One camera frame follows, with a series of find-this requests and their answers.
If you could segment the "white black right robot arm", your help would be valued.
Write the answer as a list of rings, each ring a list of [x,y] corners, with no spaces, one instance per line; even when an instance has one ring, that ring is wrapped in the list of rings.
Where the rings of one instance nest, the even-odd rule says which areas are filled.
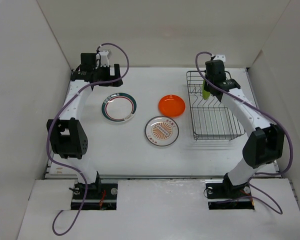
[[[206,184],[207,196],[209,199],[240,198],[249,179],[264,165],[282,156],[285,134],[280,126],[254,109],[236,80],[226,77],[222,60],[207,61],[205,67],[205,77],[210,82],[204,85],[205,90],[231,111],[248,136],[242,160],[224,175],[221,183]]]

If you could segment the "green plastic plate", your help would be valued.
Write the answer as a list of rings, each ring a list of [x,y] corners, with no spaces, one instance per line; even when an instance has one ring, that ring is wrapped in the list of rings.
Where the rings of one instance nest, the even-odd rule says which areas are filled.
[[[207,84],[207,82],[205,80],[203,80],[203,82],[202,82],[202,98],[204,100],[208,100],[210,95],[211,95],[211,93],[209,90],[209,85]]]

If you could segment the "white plate orange sunburst print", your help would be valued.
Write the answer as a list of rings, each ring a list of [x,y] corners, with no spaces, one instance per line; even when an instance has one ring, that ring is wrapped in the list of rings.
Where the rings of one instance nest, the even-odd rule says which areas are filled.
[[[168,147],[176,142],[180,129],[175,120],[167,116],[155,116],[144,127],[146,139],[156,147]]]

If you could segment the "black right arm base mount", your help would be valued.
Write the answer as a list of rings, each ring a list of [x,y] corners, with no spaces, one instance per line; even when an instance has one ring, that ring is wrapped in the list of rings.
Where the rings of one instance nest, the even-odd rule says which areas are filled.
[[[247,184],[230,188],[219,180],[205,182],[204,195],[209,210],[254,210],[251,189]]]

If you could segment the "white plate green red rim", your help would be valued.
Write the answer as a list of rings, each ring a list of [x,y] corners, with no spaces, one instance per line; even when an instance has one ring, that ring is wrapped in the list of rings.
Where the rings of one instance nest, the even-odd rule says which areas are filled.
[[[136,113],[137,102],[124,92],[112,93],[101,105],[102,115],[113,123],[129,121]]]

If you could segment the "orange plastic plate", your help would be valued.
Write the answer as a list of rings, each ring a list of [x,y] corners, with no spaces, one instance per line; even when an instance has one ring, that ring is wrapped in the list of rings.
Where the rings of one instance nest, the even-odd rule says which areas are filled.
[[[158,109],[162,115],[176,118],[184,113],[186,104],[180,96],[168,94],[160,99],[158,102]]]

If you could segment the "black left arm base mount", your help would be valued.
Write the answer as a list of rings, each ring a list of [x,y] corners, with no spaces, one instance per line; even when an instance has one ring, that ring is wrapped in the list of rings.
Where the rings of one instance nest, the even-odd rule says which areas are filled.
[[[79,210],[83,201],[85,186],[82,183],[76,183],[69,190],[73,193],[70,204],[71,210]],[[82,210],[114,211],[117,209],[117,196],[117,183],[90,184]]]

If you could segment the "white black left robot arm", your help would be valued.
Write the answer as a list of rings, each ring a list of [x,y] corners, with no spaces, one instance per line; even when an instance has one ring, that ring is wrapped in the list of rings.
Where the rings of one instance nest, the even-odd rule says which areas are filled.
[[[75,171],[78,185],[73,191],[77,195],[85,192],[92,199],[101,195],[102,186],[99,173],[84,159],[88,150],[88,137],[80,118],[94,83],[105,87],[119,87],[123,84],[119,64],[114,65],[114,74],[111,74],[110,56],[110,50],[81,53],[81,63],[70,75],[62,112],[56,120],[50,119],[46,124],[51,149],[54,155],[59,156],[53,163]]]

